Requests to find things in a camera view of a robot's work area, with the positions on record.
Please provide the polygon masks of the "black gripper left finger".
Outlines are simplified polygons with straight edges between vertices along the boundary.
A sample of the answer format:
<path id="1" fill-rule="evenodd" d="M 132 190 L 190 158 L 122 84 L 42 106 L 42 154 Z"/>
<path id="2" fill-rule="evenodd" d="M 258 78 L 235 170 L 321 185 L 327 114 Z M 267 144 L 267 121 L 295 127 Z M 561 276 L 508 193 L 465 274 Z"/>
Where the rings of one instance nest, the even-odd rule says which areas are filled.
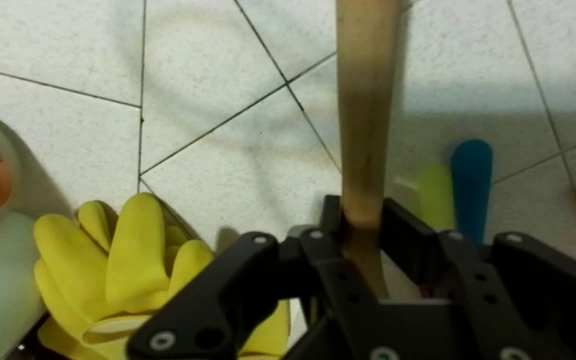
<path id="1" fill-rule="evenodd" d="M 282 301 L 312 292 L 298 236 L 243 235 L 128 340 L 128 360 L 235 360 Z"/>

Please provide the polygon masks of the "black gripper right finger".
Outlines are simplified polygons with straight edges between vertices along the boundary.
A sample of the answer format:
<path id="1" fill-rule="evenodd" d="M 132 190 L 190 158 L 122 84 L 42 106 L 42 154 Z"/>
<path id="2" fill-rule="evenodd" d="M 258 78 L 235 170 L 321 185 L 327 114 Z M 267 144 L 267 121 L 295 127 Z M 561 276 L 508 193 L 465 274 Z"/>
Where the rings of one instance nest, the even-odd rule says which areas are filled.
<path id="1" fill-rule="evenodd" d="M 383 249 L 422 289 L 401 306 L 403 360 L 576 360 L 576 260 L 523 233 L 439 233 L 395 201 Z"/>

